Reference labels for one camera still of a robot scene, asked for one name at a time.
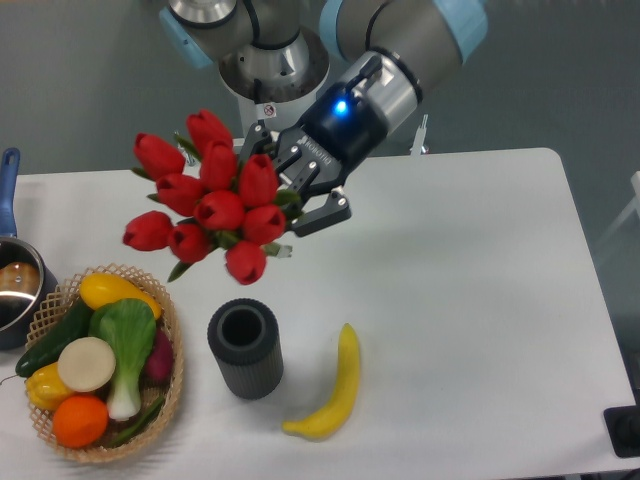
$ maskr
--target yellow banana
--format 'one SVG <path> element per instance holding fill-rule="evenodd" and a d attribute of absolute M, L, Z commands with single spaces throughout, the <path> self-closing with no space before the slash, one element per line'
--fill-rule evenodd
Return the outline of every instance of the yellow banana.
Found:
<path fill-rule="evenodd" d="M 338 374 L 329 401 L 302 420 L 282 422 L 292 435 L 320 440 L 338 430 L 351 415 L 360 384 L 360 346 L 351 325 L 345 323 L 338 340 Z"/>

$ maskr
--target tulip bouquet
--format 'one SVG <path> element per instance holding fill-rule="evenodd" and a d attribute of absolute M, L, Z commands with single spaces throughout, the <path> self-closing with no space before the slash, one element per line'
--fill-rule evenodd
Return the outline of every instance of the tulip bouquet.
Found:
<path fill-rule="evenodd" d="M 212 113 L 201 110 L 187 118 L 191 140 L 177 143 L 200 161 L 199 177 L 184 173 L 185 158 L 176 147 L 155 135 L 140 133 L 133 152 L 142 167 L 132 171 L 155 183 L 151 200 L 185 217 L 173 224 L 169 215 L 153 210 L 126 226 L 123 243 L 140 251 L 169 247 L 179 262 L 169 282 L 217 249 L 226 250 L 226 268 L 240 284 L 262 276 L 267 256 L 288 256 L 290 247 L 274 241 L 285 232 L 285 205 L 299 196 L 278 190 L 269 155 L 251 156 L 240 164 L 233 137 Z"/>

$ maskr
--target yellow bell pepper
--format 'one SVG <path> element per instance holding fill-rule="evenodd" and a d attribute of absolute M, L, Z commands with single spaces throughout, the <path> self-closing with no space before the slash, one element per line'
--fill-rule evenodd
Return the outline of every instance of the yellow bell pepper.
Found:
<path fill-rule="evenodd" d="M 25 382 L 29 400 L 41 410 L 55 410 L 75 392 L 62 383 L 58 362 L 42 367 Z"/>

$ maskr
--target orange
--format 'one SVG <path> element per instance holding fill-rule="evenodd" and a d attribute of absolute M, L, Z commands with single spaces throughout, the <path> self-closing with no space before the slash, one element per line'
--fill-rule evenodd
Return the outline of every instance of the orange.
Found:
<path fill-rule="evenodd" d="M 109 411 L 94 395 L 72 395 L 53 415 L 53 434 L 60 445 L 80 448 L 98 440 L 107 429 Z"/>

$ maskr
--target wicker basket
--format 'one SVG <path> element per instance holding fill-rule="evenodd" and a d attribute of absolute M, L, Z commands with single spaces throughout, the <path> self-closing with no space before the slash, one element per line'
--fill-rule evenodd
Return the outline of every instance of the wicker basket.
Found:
<path fill-rule="evenodd" d="M 40 310 L 34 315 L 30 331 L 27 335 L 27 348 L 38 342 L 38 340 L 49 331 L 49 329 L 60 319 L 78 298 L 78 289 L 82 279 L 94 272 L 111 273 L 123 277 L 142 290 L 153 296 L 163 308 L 163 316 L 158 320 L 162 330 L 173 345 L 174 366 L 171 379 L 163 385 L 158 385 L 150 380 L 142 379 L 140 384 L 142 409 L 147 408 L 160 395 L 165 396 L 165 402 L 158 416 L 147 427 L 129 442 L 116 448 L 107 448 L 107 445 L 121 430 L 131 425 L 132 421 L 115 423 L 109 422 L 109 427 L 105 434 L 92 445 L 81 449 L 70 449 L 59 445 L 55 435 L 52 433 L 53 412 L 40 410 L 33 404 L 29 404 L 31 410 L 31 420 L 33 427 L 38 432 L 47 445 L 55 450 L 59 455 L 81 463 L 104 463 L 117 460 L 145 447 L 153 442 L 164 430 L 173 417 L 180 399 L 182 391 L 182 378 L 184 369 L 184 357 L 182 351 L 182 338 L 180 326 L 176 316 L 173 302 L 165 288 L 151 275 L 134 267 L 111 264 L 109 266 L 88 268 L 82 274 L 76 274 L 72 279 L 65 280 L 58 285 L 56 291 L 47 296 L 42 302 Z"/>

